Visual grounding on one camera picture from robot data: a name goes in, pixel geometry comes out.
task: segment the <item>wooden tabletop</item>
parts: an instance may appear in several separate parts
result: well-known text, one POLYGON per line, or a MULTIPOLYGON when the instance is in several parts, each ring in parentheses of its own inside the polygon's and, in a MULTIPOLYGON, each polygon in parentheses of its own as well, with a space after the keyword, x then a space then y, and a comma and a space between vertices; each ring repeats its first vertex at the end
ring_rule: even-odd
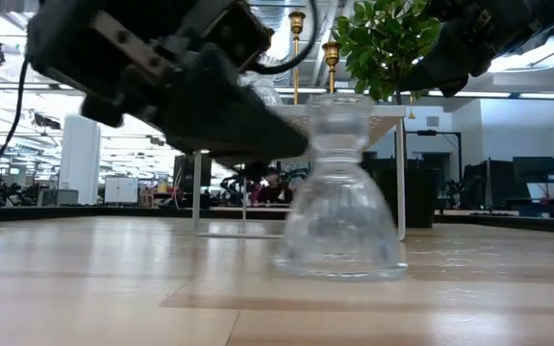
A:
MULTIPOLYGON (((277 235, 282 222, 203 220, 277 235)), ((0 223, 0 345, 554 346, 554 234, 411 230, 405 281, 294 278, 278 240, 191 221, 0 223)))

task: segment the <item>potted plant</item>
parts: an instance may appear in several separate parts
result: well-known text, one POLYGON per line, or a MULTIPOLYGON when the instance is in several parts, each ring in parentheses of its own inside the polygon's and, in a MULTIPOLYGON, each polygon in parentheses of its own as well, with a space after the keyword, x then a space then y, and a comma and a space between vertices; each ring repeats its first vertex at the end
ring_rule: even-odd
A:
MULTIPOLYGON (((354 4, 354 16, 341 16, 333 31, 340 53, 347 56, 345 67, 356 79, 355 90, 366 90, 375 101, 394 97, 403 105, 397 87, 420 58, 424 57, 440 32, 437 19, 425 12, 426 0, 377 0, 354 4)), ((413 93, 417 100, 422 91, 413 93)), ((435 202, 439 189, 438 172, 407 166, 406 155, 406 224, 408 227, 433 226, 435 202)), ((375 180, 382 188, 396 220, 396 172, 377 171, 375 180)))

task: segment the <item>person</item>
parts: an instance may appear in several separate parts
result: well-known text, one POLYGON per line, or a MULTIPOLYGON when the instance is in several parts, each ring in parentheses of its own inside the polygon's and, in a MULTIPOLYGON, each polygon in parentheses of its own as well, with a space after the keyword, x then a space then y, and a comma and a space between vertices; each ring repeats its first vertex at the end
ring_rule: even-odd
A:
POLYGON ((275 168, 269 168, 264 177, 268 186, 264 186, 258 193, 258 203, 289 204, 293 199, 293 193, 288 186, 279 182, 279 172, 275 168))

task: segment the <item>black cable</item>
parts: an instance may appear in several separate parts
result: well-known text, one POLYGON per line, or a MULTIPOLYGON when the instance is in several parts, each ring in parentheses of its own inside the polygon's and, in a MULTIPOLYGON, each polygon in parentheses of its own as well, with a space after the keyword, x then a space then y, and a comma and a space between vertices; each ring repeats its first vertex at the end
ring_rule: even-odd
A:
POLYGON ((14 136, 14 132, 16 131, 16 127, 18 126, 18 122, 20 121, 20 114, 23 111, 23 91, 25 89, 25 77, 27 76, 28 66, 29 66, 29 61, 25 59, 22 67, 20 68, 20 78, 18 79, 18 99, 16 100, 16 115, 14 116, 14 122, 12 123, 12 127, 10 128, 8 135, 6 136, 6 141, 0 148, 0 160, 1 160, 1 157, 3 157, 4 154, 6 153, 6 149, 8 149, 8 144, 10 144, 10 141, 14 136))
POLYGON ((302 61, 305 60, 305 58, 309 56, 309 54, 312 52, 312 49, 314 49, 315 42, 317 41, 317 33, 319 32, 319 12, 317 10, 317 2, 316 0, 309 0, 309 3, 312 6, 312 16, 314 18, 314 31, 312 32, 312 38, 307 43, 307 46, 305 47, 305 49, 303 49, 303 51, 300 52, 300 54, 294 57, 294 59, 284 64, 281 64, 278 66, 264 66, 259 62, 254 62, 252 63, 249 70, 258 72, 263 75, 279 74, 286 71, 290 71, 291 69, 295 68, 298 64, 300 64, 302 61))

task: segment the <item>glass vase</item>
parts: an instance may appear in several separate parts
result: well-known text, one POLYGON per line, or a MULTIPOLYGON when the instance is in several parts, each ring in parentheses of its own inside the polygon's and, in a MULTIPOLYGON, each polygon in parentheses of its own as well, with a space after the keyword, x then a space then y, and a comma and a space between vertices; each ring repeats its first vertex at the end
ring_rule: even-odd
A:
POLYGON ((329 94, 308 106, 314 170, 292 203, 274 261, 296 275, 335 279, 398 279, 399 243, 389 207, 359 166, 368 142, 370 99, 329 94))

